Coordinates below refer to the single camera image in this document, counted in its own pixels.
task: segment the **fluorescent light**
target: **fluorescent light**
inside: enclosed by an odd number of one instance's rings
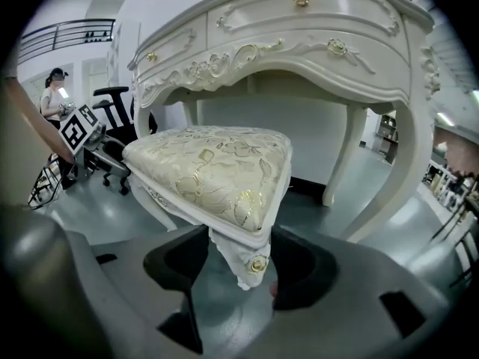
[[[479,90],[473,90],[472,91],[472,96],[476,100],[476,103],[479,105]]]
[[[455,126],[454,123],[451,120],[449,120],[449,117],[446,116],[444,113],[438,113],[437,115],[440,116],[441,120],[443,120],[449,126]]]
[[[68,93],[67,91],[65,90],[65,88],[60,88],[58,89],[58,92],[60,92],[61,96],[66,99],[68,97]]]

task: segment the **table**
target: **table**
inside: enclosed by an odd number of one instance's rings
[[[176,102],[190,124],[201,124],[198,101],[217,97],[254,93],[346,105],[347,129],[323,194],[323,205],[332,206],[367,109],[396,110],[401,142],[391,175],[342,233],[357,242],[404,205],[429,162],[427,101],[439,89],[425,40],[432,28],[431,16],[407,0],[203,0],[161,26],[129,63],[136,132],[149,135],[151,109]],[[292,118],[294,110],[300,108],[292,108]]]

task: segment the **black pants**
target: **black pants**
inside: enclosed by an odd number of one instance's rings
[[[56,129],[60,129],[60,121],[57,120],[47,120],[51,123]],[[58,167],[60,168],[61,174],[61,185],[64,188],[67,188],[71,184],[71,180],[67,178],[68,173],[72,170],[73,165],[69,162],[66,162],[60,156],[58,156]]]

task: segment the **black baseboard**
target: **black baseboard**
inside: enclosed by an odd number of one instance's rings
[[[313,198],[319,204],[323,204],[323,193],[326,185],[322,183],[316,183],[307,181],[306,179],[291,177],[289,191],[307,195]]]

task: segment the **metal railing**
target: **metal railing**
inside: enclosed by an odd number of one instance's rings
[[[56,49],[112,41],[113,19],[83,19],[48,25],[22,36],[19,64]]]

